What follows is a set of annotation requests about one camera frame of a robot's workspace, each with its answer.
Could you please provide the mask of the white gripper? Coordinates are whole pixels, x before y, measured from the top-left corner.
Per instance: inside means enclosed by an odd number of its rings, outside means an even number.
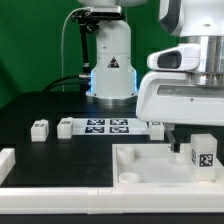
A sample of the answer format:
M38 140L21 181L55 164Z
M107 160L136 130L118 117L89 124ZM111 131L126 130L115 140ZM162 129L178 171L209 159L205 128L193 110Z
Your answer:
M165 123L170 149L179 153L174 124L224 126L224 88L192 85L188 73L151 71L141 81L136 116Z

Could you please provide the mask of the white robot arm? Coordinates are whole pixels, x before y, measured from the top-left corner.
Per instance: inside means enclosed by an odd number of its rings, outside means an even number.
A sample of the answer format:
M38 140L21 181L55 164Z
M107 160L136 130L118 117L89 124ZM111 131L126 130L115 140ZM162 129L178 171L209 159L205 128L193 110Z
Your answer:
M144 122L224 125L224 0L159 0L160 25L181 43L149 55L150 71L138 85L129 59L130 27L109 16L147 0L78 1L84 21L99 26L89 99L135 97L136 116Z

